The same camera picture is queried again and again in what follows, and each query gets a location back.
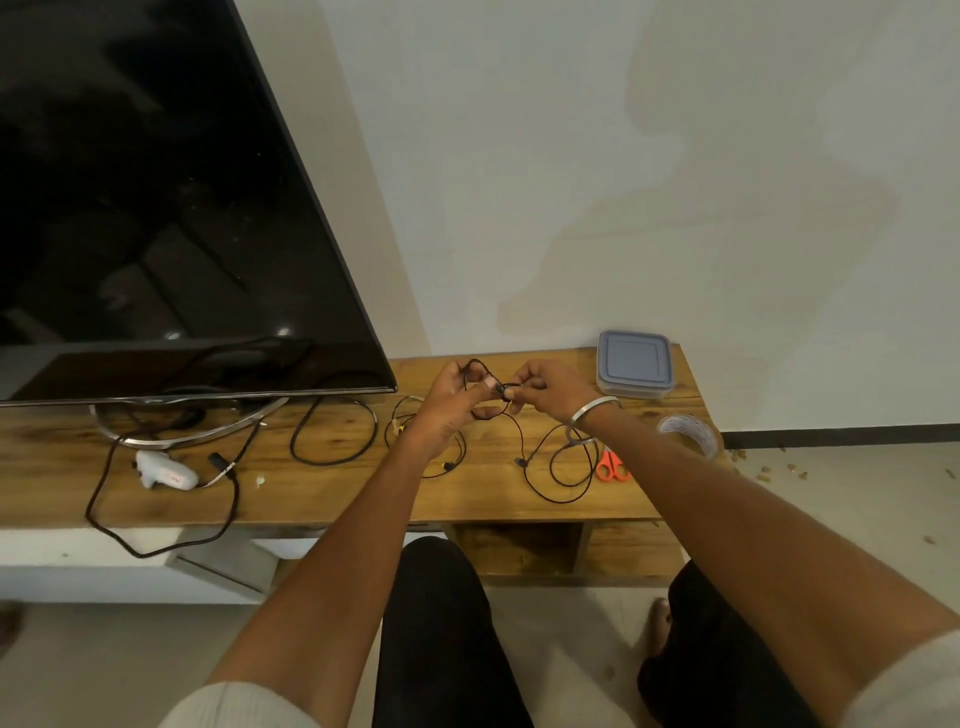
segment container lid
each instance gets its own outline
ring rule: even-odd
[[[673,389],[670,340],[658,333],[604,331],[597,348],[597,375],[611,384]]]

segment floor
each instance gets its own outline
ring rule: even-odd
[[[960,444],[755,450],[737,467],[768,476],[772,491],[960,611]],[[489,590],[497,631],[538,726],[645,724],[634,687],[637,645],[649,605],[662,594]],[[0,724],[153,728],[204,679],[250,613],[34,606],[20,640],[0,659]],[[351,726],[370,725],[375,655],[376,645]]]

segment hand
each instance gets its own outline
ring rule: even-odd
[[[522,387],[509,387],[504,397],[511,400],[512,414],[533,404],[539,412],[561,423],[569,423],[577,410],[597,398],[597,392],[572,367],[556,359],[531,359],[510,381]]]
[[[487,419],[500,413],[500,407],[477,407],[482,401],[498,400],[493,389],[496,379],[479,362],[473,362],[467,369],[467,382],[478,382],[475,386],[464,386],[464,367],[466,361],[450,361],[434,379],[430,391],[417,411],[417,416],[404,430],[407,441],[418,440],[430,458],[435,458],[446,449],[453,433],[473,422],[472,411],[476,408],[477,417]]]

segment orange scissors handle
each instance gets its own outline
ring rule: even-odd
[[[613,450],[607,447],[603,448],[603,457],[597,463],[596,474],[605,483],[609,483],[611,480],[622,482],[630,479],[627,466],[623,464],[623,461],[616,456]]]

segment plastic container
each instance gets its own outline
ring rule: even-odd
[[[658,333],[604,331],[597,346],[597,386],[637,400],[660,400],[673,391],[673,350]]]

